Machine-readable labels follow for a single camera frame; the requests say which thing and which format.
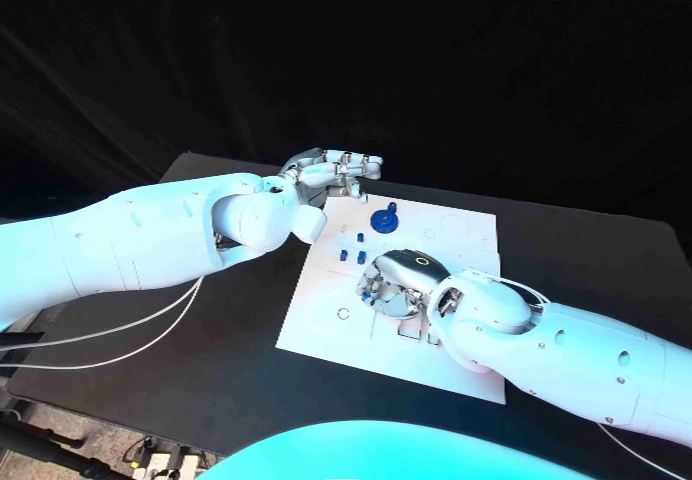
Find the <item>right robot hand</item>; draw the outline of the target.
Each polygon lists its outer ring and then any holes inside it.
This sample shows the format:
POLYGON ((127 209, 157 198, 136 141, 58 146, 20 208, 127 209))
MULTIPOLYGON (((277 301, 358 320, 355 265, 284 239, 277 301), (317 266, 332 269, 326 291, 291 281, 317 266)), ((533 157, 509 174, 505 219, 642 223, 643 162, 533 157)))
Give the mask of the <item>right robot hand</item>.
POLYGON ((421 251, 389 250, 368 266, 356 295, 376 313, 408 320, 425 309, 431 293, 448 277, 445 266, 421 251))

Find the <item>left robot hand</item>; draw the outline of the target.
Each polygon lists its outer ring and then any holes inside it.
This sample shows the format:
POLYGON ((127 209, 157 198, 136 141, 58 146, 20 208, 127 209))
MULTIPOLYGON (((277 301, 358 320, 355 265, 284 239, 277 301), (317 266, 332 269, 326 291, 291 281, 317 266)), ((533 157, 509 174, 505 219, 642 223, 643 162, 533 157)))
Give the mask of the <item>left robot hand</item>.
POLYGON ((383 159, 350 151, 313 148, 294 155, 278 176, 294 186, 298 202, 321 208, 329 197, 368 202, 359 179, 381 178, 383 159))

